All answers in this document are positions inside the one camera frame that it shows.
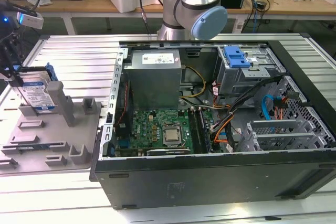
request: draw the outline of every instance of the orange wire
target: orange wire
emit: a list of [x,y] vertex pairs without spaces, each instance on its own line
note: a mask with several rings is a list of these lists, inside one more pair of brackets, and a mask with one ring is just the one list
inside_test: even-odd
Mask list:
[[234,117],[234,115],[232,115],[232,117],[229,119],[229,120],[227,120],[224,124],[223,124],[223,126],[222,127],[220,127],[220,129],[219,129],[219,131],[217,132],[217,134],[216,134],[216,136],[215,136],[215,140],[214,140],[214,143],[217,143],[217,141],[220,141],[220,140],[218,140],[218,136],[219,136],[219,134],[221,133],[221,131],[224,129],[224,127],[233,119],[233,117]]
[[274,112],[275,119],[278,120],[278,107],[275,107],[275,112]]

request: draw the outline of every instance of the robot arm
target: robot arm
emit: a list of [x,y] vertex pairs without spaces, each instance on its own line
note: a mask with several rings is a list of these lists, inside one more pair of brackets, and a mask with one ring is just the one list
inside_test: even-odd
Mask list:
[[163,0],[163,25],[159,40],[209,40],[227,22],[221,0]]

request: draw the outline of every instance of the electronic component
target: electronic component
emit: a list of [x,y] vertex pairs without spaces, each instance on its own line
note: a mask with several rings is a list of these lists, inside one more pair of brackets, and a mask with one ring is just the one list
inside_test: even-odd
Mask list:
[[264,10],[266,8],[266,2],[264,1],[259,1],[257,0],[256,1],[256,4],[257,4],[257,8],[260,9],[260,10]]
[[182,144],[181,128],[179,126],[164,126],[163,131],[163,144],[171,147]]
[[135,50],[130,54],[124,71],[131,82],[134,108],[177,109],[182,72],[178,50]]
[[20,25],[28,26],[36,29],[42,29],[44,18],[40,13],[37,13],[37,16],[31,16],[24,13],[17,13],[17,21]]

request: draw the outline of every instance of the workbench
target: workbench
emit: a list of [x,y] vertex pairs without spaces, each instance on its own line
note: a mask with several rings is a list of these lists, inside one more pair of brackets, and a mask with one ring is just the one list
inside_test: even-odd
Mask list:
[[[119,41],[155,40],[147,35],[50,36],[41,39],[24,62],[45,66],[50,62],[73,101],[95,97],[102,102],[100,125],[104,123]],[[309,36],[300,34],[223,34],[227,41],[278,40],[336,109],[336,62]],[[0,144],[7,141],[17,118],[19,100],[8,86],[0,96]],[[334,223],[336,180],[304,200],[246,202],[236,204],[148,208],[115,211],[98,182],[89,181],[89,170],[66,173],[0,177],[2,223]]]
[[[298,1],[269,0],[271,7],[263,19],[283,20],[335,20],[336,5],[324,0]],[[76,28],[72,18],[106,18],[107,28],[111,28],[110,18],[141,18],[140,9],[134,12],[120,13],[110,0],[52,0],[53,4],[37,9],[43,17],[59,17],[64,20],[69,35],[75,35]],[[27,1],[14,1],[27,5]],[[162,18],[161,5],[144,6],[148,18]],[[235,19],[233,33],[241,33],[243,24],[252,10],[251,0],[244,0],[241,9],[228,9],[228,18]]]

